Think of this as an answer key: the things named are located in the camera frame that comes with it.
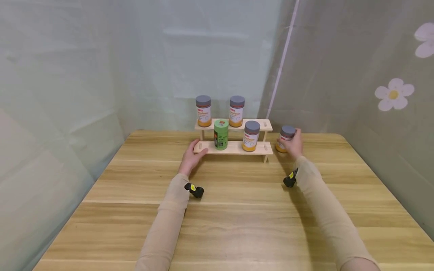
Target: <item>wooden shelf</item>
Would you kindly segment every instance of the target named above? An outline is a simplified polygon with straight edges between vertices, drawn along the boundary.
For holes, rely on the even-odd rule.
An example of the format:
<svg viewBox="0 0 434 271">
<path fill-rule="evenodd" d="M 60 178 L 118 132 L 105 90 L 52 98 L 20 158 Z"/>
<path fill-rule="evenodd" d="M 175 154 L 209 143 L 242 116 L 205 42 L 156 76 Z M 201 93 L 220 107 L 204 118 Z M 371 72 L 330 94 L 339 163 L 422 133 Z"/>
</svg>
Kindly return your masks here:
<svg viewBox="0 0 434 271">
<path fill-rule="evenodd" d="M 199 153 L 201 150 L 208 148 L 208 154 L 239 154 L 239 155 L 269 155 L 273 154 L 273 149 L 268 141 L 258 141 L 256 150 L 245 151 L 241 147 L 242 141 L 228 141 L 225 150 L 218 150 L 214 146 L 214 141 L 199 141 L 194 147 L 193 152 Z"/>
<path fill-rule="evenodd" d="M 211 119 L 211 125 L 208 126 L 208 127 L 201 127 L 201 126 L 199 126 L 197 124 L 197 121 L 196 121 L 194 129 L 195 130 L 200 130 L 200 131 L 213 131 L 214 130 L 214 122 L 216 120 L 220 120 L 220 119 L 221 118 L 213 118 L 213 119 Z M 244 125 L 246 124 L 247 121 L 257 121 L 261 125 L 261 128 L 260 128 L 261 132 L 271 132 L 271 131 L 273 131 L 273 127 L 271 126 L 270 120 L 262 120 L 262 119 L 244 119 L 243 120 L 243 125 L 241 125 L 240 127 L 237 127 L 237 128 L 232 127 L 232 126 L 229 125 L 229 130 L 233 130 L 233 131 L 240 130 L 240 131 L 243 131 L 244 130 Z"/>
</svg>

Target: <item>white label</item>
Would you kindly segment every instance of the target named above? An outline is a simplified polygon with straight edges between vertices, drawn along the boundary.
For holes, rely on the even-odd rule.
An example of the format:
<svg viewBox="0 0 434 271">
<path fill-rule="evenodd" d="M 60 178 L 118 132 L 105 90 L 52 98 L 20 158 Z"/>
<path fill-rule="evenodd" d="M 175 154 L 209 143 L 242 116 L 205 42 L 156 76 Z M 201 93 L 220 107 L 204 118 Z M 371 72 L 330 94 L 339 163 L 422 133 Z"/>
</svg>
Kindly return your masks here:
<svg viewBox="0 0 434 271">
<path fill-rule="evenodd" d="M 243 108 L 230 108 L 229 118 L 231 122 L 238 123 L 243 119 Z"/>
<path fill-rule="evenodd" d="M 211 107 L 197 108 L 197 119 L 202 123 L 207 123 L 211 119 Z"/>
<path fill-rule="evenodd" d="M 243 144 L 247 148 L 252 148 L 256 146 L 256 143 L 258 142 L 258 138 L 259 138 L 259 133 L 257 134 L 244 133 Z"/>
<path fill-rule="evenodd" d="M 287 137 L 283 137 L 282 135 L 280 135 L 280 139 L 281 139 L 281 140 L 285 140 L 285 141 L 289 141 L 289 138 L 287 138 Z M 283 146 L 283 145 L 280 144 L 279 142 L 277 142 L 277 145 L 279 145 L 279 147 L 280 147 L 282 150 L 286 150 L 286 149 L 285 149 L 285 146 Z"/>
</svg>

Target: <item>gray curtain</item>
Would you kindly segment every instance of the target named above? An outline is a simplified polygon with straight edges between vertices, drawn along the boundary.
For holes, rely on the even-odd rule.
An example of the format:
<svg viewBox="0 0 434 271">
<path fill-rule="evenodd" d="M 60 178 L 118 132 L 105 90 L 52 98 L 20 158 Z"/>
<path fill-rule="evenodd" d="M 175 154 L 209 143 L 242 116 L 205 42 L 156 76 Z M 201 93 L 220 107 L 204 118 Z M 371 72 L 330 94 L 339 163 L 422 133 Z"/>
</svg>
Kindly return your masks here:
<svg viewBox="0 0 434 271">
<path fill-rule="evenodd" d="M 290 3 L 259 117 L 342 134 L 433 238 L 434 1 Z"/>
</svg>

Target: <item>wooden spice rack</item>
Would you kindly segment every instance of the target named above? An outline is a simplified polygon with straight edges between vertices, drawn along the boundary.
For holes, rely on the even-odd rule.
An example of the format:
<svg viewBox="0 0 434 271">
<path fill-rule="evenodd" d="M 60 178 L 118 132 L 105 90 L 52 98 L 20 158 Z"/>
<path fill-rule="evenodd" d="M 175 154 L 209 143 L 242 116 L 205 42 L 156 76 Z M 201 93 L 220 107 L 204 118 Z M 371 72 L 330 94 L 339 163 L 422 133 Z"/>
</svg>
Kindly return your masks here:
<svg viewBox="0 0 434 271">
<path fill-rule="evenodd" d="M 229 126 L 229 131 L 243 131 L 247 121 L 257 121 L 260 124 L 260 132 L 264 132 L 263 141 L 258 141 L 256 150 L 251 152 L 243 150 L 241 147 L 241 144 L 243 143 L 242 141 L 228 141 L 227 148 L 225 150 L 217 150 L 214 146 L 213 140 L 204 140 L 205 131 L 214 131 L 214 122 L 216 120 L 219 120 L 219 118 L 213 118 L 211 120 L 211 125 L 208 127 L 201 127 L 196 122 L 194 129 L 201 132 L 201 140 L 194 147 L 194 153 L 199 153 L 201 150 L 208 148 L 208 154 L 263 155 L 264 163 L 268 160 L 268 156 L 273 154 L 273 149 L 271 148 L 270 142 L 265 141 L 267 133 L 273 131 L 270 120 L 244 119 L 243 125 L 240 127 Z"/>
</svg>

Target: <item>white flower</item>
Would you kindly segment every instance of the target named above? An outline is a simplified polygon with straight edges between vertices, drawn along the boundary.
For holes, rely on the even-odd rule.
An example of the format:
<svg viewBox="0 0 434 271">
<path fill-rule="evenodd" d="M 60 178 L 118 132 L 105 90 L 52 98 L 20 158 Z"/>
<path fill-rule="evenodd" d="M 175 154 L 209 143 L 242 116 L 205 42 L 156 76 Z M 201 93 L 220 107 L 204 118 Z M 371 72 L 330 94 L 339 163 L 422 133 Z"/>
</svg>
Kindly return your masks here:
<svg viewBox="0 0 434 271">
<path fill-rule="evenodd" d="M 403 109 L 408 104 L 405 97 L 410 96 L 413 92 L 413 85 L 404 85 L 404 81 L 399 78 L 394 78 L 390 80 L 389 88 L 381 86 L 375 90 L 375 96 L 382 99 L 378 104 L 378 108 L 381 111 L 389 111 L 392 107 L 395 109 Z"/>
<path fill-rule="evenodd" d="M 424 23 L 416 30 L 414 37 L 423 41 L 416 49 L 416 56 L 426 58 L 434 54 L 434 23 Z"/>
</svg>

